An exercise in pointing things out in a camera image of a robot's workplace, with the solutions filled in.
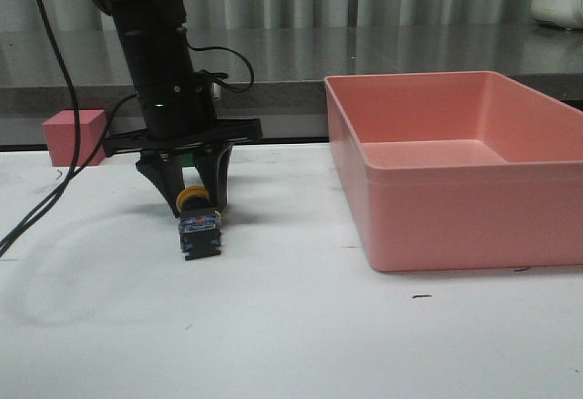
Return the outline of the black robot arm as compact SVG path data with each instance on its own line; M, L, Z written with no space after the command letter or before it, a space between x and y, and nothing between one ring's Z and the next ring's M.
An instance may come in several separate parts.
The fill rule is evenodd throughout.
M180 158L190 154L210 206L223 210L232 146L261 138L260 121L217 117L211 90L226 75L194 70L183 0L92 1L113 19L146 125L105 138L106 155L139 153L137 170L179 215Z

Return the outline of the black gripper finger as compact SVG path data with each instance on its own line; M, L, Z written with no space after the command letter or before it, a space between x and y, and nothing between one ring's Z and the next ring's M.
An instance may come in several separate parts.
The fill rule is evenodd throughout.
M210 202L218 210L224 210L228 202L228 168L233 145L212 143L195 148L194 166L209 192Z
M158 190L177 218L179 216L177 197L185 189L179 157L156 150L143 150L140 152L136 169Z

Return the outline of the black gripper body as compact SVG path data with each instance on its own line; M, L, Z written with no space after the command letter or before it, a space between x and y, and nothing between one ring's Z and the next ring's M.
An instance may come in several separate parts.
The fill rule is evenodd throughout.
M261 121L257 118L217 118L212 86L217 84L233 92L240 91L224 81L227 76L202 70L167 84L138 87L138 103L146 127L105 138L106 155L141 150L174 151L208 143L261 139Z

